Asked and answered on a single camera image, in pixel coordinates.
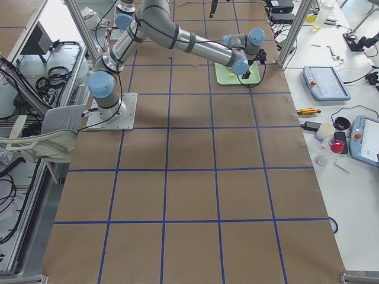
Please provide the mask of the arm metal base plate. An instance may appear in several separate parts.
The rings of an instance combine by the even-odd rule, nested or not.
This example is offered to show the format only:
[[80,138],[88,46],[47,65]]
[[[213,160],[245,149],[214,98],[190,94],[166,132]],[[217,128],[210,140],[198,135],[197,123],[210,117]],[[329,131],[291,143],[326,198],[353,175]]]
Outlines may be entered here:
[[138,93],[125,92],[119,96],[119,103],[105,109],[98,106],[95,99],[92,100],[91,108],[97,110],[88,114],[86,123],[87,130],[111,131],[126,130],[133,131]]
[[110,27],[107,29],[105,33],[105,38],[109,42],[116,42],[123,35],[123,33],[124,33],[124,30],[122,29],[119,29],[117,27]]

